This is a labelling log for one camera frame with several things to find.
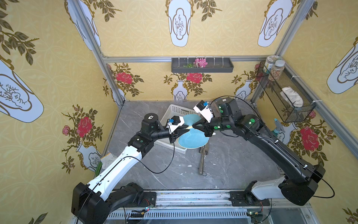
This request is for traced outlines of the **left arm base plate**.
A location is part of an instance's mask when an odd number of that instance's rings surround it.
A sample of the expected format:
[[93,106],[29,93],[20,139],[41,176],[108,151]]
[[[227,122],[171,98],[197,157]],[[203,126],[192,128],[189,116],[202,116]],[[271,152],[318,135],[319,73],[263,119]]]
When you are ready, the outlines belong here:
[[155,191],[145,191],[139,207],[153,208],[156,206],[156,199],[157,199],[157,193]]

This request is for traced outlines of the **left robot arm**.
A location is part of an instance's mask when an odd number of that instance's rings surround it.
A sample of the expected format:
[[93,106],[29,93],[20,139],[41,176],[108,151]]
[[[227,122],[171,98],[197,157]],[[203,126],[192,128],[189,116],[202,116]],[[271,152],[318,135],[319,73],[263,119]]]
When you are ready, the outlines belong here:
[[114,188],[126,173],[153,148],[155,141],[171,144],[189,130],[182,116],[173,116],[164,127],[155,113],[146,114],[141,129],[130,139],[122,154],[88,184],[73,190],[71,212],[83,224],[103,224],[110,213],[128,204],[141,204],[144,190],[136,183]]

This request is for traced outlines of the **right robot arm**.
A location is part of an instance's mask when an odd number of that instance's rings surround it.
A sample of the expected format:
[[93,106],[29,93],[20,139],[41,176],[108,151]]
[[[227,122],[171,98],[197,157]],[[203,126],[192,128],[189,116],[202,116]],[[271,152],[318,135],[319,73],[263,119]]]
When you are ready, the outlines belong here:
[[211,137],[215,131],[231,130],[236,136],[262,150],[285,174],[271,181],[252,181],[244,192],[248,204],[269,198],[285,198],[295,205],[303,206],[314,197],[325,174],[321,165],[312,165],[300,158],[273,136],[257,114],[242,114],[233,98],[219,98],[216,105],[220,114],[217,117],[209,102],[200,101],[194,110],[203,118],[193,127],[207,137]]

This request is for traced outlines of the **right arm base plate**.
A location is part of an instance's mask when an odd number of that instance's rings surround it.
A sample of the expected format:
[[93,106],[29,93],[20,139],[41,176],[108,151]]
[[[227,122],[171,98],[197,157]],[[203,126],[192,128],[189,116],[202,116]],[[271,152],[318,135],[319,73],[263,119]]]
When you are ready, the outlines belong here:
[[259,200],[252,193],[245,191],[230,191],[229,201],[232,206],[270,206],[270,200]]

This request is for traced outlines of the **turquoise mesh laundry bag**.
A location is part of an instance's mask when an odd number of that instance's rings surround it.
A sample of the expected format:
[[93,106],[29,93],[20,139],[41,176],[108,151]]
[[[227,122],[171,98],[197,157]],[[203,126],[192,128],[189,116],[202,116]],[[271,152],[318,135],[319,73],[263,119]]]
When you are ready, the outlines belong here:
[[179,137],[179,145],[187,149],[195,149],[205,146],[209,141],[209,137],[206,137],[202,131],[193,128],[193,124],[200,121],[200,116],[197,114],[188,114],[185,115],[183,119],[185,122],[184,124],[188,126],[187,129],[189,132]]

